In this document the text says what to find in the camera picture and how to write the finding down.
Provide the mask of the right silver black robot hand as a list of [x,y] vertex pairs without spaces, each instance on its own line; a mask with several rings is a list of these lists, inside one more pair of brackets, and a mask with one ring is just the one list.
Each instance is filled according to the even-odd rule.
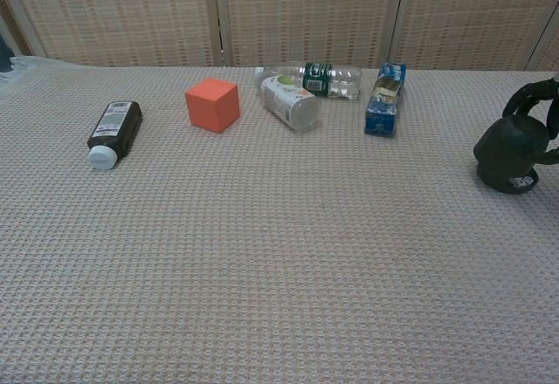
[[535,105],[545,100],[551,101],[546,128],[549,139],[555,140],[558,136],[558,73],[550,79],[528,83],[519,89],[509,99],[501,116],[528,115]]

